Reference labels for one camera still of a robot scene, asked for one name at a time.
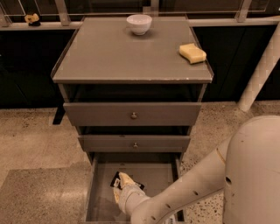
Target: drawer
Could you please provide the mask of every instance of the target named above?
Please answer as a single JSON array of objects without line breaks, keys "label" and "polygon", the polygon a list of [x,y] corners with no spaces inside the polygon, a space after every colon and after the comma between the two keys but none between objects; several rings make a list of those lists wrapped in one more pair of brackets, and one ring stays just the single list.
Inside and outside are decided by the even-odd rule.
[{"label": "drawer", "polygon": [[[116,172],[125,172],[144,185],[146,195],[161,193],[179,176],[179,160],[174,153],[95,153],[87,192],[83,223],[129,223],[109,186]],[[178,220],[183,221],[182,213]]]},{"label": "drawer", "polygon": [[183,152],[189,136],[79,136],[84,151],[100,152]]},{"label": "drawer", "polygon": [[64,103],[73,126],[193,126],[199,102]]}]

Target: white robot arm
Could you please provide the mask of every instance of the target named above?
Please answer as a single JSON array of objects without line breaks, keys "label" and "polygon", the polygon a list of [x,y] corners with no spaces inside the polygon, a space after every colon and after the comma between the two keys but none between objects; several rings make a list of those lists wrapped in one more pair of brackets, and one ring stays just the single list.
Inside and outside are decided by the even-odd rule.
[{"label": "white robot arm", "polygon": [[153,198],[140,189],[122,191],[120,208],[131,224],[162,224],[223,189],[223,223],[280,223],[280,116],[249,120]]}]

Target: terrazzo floor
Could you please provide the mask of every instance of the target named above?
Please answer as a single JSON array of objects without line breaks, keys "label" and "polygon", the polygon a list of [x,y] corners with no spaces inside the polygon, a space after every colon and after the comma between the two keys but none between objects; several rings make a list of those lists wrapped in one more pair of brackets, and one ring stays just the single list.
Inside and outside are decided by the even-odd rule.
[{"label": "terrazzo floor", "polygon": [[[80,223],[90,163],[55,108],[0,110],[0,223]],[[279,115],[280,101],[256,101],[247,113],[235,102],[203,103],[181,173],[190,170],[254,116]],[[222,193],[189,206],[186,223],[222,223]]]}]

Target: white pole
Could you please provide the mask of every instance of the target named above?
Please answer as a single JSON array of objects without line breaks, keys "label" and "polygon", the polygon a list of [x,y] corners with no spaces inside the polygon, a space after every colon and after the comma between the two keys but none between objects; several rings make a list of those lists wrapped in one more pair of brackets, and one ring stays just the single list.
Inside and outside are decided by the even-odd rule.
[{"label": "white pole", "polygon": [[240,110],[248,111],[265,81],[269,78],[273,68],[280,58],[280,23],[274,31],[255,71],[238,102]]}]

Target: drawer knob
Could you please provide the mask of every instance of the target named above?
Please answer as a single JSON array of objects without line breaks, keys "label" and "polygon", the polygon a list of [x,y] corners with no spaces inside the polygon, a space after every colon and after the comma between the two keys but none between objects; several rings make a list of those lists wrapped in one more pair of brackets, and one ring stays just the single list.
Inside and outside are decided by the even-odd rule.
[{"label": "drawer knob", "polygon": [[134,144],[133,144],[133,148],[134,148],[134,149],[137,149],[137,148],[138,148],[138,144],[137,144],[137,143],[134,143]]},{"label": "drawer knob", "polygon": [[135,119],[137,119],[137,113],[135,113],[135,112],[132,112],[132,114],[131,114],[131,119],[132,120],[135,120]]}]

